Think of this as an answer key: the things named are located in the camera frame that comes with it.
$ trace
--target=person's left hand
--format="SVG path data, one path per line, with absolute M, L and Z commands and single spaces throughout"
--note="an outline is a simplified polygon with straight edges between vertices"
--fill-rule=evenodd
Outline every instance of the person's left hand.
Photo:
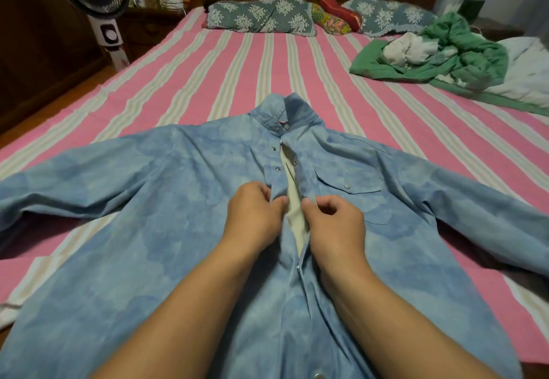
M 227 206 L 223 239 L 259 255 L 275 241 L 282 229 L 282 218 L 288 207 L 286 196 L 272 202 L 271 189 L 252 181 L 238 188 Z

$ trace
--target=forearm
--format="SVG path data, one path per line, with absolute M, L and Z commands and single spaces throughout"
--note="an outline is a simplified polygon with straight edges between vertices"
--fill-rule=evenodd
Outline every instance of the forearm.
M 248 277 L 254 257 L 220 244 L 94 375 L 202 378 Z
M 332 289 L 341 319 L 385 379 L 499 378 L 369 268 L 340 275 Z

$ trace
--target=pink bed sheet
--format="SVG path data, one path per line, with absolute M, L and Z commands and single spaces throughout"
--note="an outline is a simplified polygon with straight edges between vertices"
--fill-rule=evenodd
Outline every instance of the pink bed sheet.
M 0 151 L 0 178 L 94 141 L 170 123 L 198 125 L 249 112 L 271 93 L 299 93 L 330 128 L 357 133 L 475 178 L 549 213 L 547 118 L 438 90 L 350 75 L 368 39 L 243 34 L 202 29 L 193 10 L 161 45 Z M 94 221 L 31 216 L 0 255 L 0 326 L 114 216 Z M 549 307 L 486 267 L 471 244 L 449 247 L 490 305 L 523 362 L 549 364 Z M 532 284 L 540 280 L 532 279 Z

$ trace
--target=hand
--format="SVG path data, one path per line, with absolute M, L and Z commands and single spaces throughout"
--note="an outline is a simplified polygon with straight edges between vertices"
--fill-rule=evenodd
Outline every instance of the hand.
M 227 206 L 223 239 L 237 243 L 257 257 L 280 234 L 289 203 L 286 196 L 272 202 L 270 198 L 271 189 L 258 181 L 238 188 Z
M 330 283 L 340 272 L 371 271 L 364 252 L 364 213 L 339 195 L 316 197 L 316 202 L 304 198 L 301 209 L 310 227 L 312 255 L 331 293 Z

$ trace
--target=green pillow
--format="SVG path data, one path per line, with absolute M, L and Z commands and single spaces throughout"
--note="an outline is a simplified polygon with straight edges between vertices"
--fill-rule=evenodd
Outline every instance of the green pillow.
M 312 3 L 304 0 L 218 1 L 208 7 L 206 27 L 316 36 Z
M 436 19 L 428 10 L 399 1 L 349 0 L 342 6 L 360 13 L 359 33 L 372 38 L 388 33 L 421 32 Z

